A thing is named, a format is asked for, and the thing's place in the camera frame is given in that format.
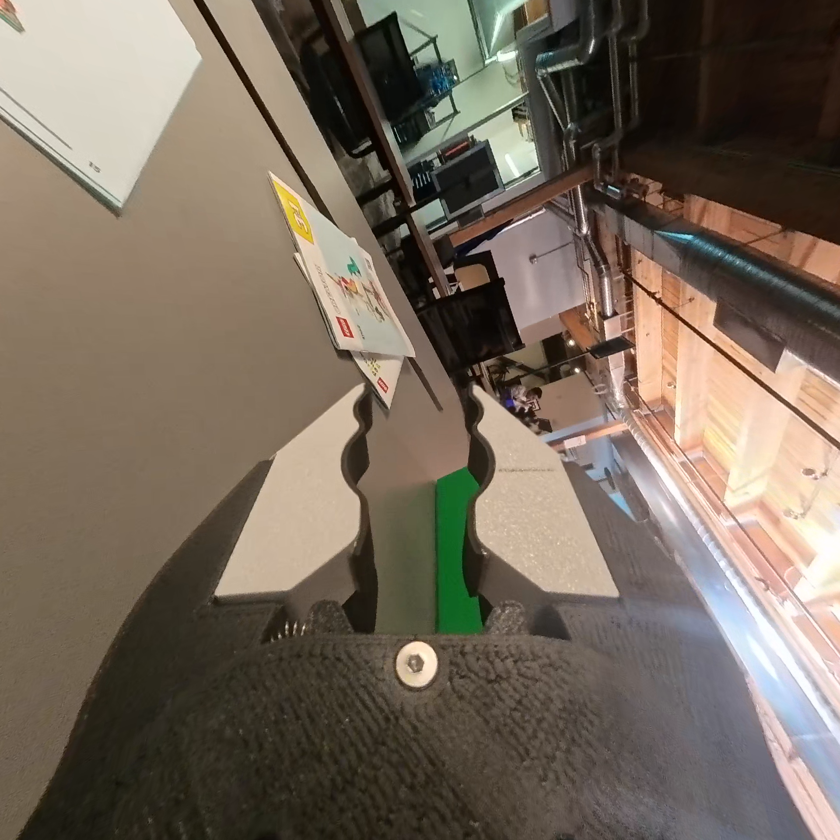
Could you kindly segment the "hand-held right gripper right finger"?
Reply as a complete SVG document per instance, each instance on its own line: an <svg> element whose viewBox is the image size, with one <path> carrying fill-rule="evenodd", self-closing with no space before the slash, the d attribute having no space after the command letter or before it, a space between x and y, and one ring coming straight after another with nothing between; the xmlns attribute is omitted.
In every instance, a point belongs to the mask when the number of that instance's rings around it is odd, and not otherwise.
<svg viewBox="0 0 840 840"><path fill-rule="evenodd" d="M476 494L465 524L465 587L487 623L505 602L535 617L560 602L620 591L562 458L479 385L465 394Z"/></svg>

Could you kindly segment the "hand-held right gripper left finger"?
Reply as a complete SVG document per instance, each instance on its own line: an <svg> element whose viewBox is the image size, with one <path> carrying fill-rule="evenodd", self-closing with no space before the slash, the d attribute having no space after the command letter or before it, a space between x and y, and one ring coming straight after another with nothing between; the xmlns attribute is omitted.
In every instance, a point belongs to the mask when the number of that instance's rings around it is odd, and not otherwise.
<svg viewBox="0 0 840 840"><path fill-rule="evenodd" d="M302 629L317 602L338 603L359 633L375 629L378 579L369 503L373 394L357 385L270 461L213 597L275 603Z"/></svg>

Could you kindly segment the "green baseplate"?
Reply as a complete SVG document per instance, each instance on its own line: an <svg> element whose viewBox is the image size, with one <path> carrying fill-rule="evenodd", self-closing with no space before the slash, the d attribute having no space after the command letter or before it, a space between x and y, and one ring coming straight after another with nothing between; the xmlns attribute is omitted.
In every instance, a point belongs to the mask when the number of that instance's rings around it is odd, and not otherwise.
<svg viewBox="0 0 840 840"><path fill-rule="evenodd" d="M482 629L478 597L467 592L463 559L469 503L479 485L465 467L435 484L436 633L475 635Z"/></svg>

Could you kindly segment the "closed instruction booklet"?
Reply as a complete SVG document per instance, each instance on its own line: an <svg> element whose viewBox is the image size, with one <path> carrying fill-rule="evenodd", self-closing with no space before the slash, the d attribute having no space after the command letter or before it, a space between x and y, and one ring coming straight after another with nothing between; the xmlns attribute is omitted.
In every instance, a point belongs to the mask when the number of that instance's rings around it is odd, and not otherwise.
<svg viewBox="0 0 840 840"><path fill-rule="evenodd" d="M377 398L385 409L390 409L396 392L396 385L403 368L403 356L392 356L380 353L367 353L362 351L343 350L334 337L329 326L329 318L324 305L321 303L318 293L314 289L312 280L309 277L303 258L296 253L294 255L301 274L309 284L312 294L320 310L322 319L327 325L327 334L336 350L349 354L351 360L356 364L363 377L371 384Z"/></svg>

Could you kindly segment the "black plastic crate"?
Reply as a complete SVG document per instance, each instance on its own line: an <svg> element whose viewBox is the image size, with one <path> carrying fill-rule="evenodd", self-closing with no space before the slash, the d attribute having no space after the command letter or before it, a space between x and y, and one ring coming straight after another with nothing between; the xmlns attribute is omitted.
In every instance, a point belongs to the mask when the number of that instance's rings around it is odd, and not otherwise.
<svg viewBox="0 0 840 840"><path fill-rule="evenodd" d="M449 375L524 348L502 278L437 299L416 317Z"/></svg>

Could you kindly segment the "closed booklet with yellow corner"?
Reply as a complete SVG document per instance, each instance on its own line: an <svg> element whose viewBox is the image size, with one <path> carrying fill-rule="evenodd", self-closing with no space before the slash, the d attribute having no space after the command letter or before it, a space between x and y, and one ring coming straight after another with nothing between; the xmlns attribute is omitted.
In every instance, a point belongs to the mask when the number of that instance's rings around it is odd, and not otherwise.
<svg viewBox="0 0 840 840"><path fill-rule="evenodd" d="M413 344L387 299L372 257L273 172L268 179L333 345L348 352L413 358Z"/></svg>

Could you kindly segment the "black framed chair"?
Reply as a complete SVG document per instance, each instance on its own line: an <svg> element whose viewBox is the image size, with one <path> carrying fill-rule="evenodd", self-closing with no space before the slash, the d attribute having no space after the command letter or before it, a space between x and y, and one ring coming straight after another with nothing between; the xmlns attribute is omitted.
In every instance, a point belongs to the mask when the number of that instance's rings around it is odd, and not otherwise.
<svg viewBox="0 0 840 840"><path fill-rule="evenodd" d="M501 279L489 250L457 257L451 267L459 291L469 291Z"/></svg>

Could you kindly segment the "computer monitor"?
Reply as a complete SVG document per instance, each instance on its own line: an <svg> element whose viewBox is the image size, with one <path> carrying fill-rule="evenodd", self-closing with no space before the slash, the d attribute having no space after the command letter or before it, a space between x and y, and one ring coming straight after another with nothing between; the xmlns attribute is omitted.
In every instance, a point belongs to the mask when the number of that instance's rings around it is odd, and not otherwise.
<svg viewBox="0 0 840 840"><path fill-rule="evenodd" d="M432 172L437 200L449 222L505 192L490 143L479 141Z"/></svg>

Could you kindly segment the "black shelf rack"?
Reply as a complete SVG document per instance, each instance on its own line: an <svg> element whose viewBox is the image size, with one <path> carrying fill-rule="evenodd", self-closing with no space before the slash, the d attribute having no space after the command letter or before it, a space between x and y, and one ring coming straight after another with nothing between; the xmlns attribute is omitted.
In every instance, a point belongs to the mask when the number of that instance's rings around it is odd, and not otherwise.
<svg viewBox="0 0 840 840"><path fill-rule="evenodd" d="M390 12L365 26L355 43L401 151L459 116L459 72L443 57L437 35Z"/></svg>

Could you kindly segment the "metal ceiling pipes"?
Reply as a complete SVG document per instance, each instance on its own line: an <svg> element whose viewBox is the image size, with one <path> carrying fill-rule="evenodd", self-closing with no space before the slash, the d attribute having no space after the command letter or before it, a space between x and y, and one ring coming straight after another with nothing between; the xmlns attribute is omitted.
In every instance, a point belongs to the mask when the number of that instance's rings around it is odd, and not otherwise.
<svg viewBox="0 0 840 840"><path fill-rule="evenodd" d="M591 145L593 186L599 193L620 196L618 184L621 144L641 123L638 52L650 28L649 2L636 2L637 23L630 29L625 21L624 3L612 2L610 22L605 21L603 2L578 2L580 30L570 45L540 53L535 72L561 129L564 159L577 165L579 138L584 119L579 116L574 72L587 65L606 42L612 97L613 130Z"/></svg>

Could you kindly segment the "open instruction booklet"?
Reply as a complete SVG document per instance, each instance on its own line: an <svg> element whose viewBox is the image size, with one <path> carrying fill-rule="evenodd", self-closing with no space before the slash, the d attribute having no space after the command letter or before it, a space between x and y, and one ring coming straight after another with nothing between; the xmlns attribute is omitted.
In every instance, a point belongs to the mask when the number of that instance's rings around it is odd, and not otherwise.
<svg viewBox="0 0 840 840"><path fill-rule="evenodd" d="M170 2L1 2L2 121L117 215L201 60Z"/></svg>

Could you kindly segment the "silver spiral duct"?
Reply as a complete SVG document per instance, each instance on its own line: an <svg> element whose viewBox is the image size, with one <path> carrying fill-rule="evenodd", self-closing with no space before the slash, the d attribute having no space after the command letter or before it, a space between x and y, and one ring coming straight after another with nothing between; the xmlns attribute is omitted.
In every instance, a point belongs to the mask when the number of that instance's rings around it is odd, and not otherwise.
<svg viewBox="0 0 840 840"><path fill-rule="evenodd" d="M613 274L603 247L595 235L594 212L586 200L587 193L584 185L576 186L570 192L570 196L574 219L574 233L581 242L590 260L591 267L594 270L600 292L602 316L604 319L609 319L616 314L613 295Z"/></svg>

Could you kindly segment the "large dark ceiling duct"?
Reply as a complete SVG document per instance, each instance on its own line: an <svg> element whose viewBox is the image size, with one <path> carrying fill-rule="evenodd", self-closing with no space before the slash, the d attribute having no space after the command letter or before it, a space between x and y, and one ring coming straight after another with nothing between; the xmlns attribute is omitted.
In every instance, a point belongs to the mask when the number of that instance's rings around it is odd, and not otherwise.
<svg viewBox="0 0 840 840"><path fill-rule="evenodd" d="M636 199L589 191L592 208L626 245L724 301L784 342L803 362L838 380L838 288L733 238Z"/></svg>

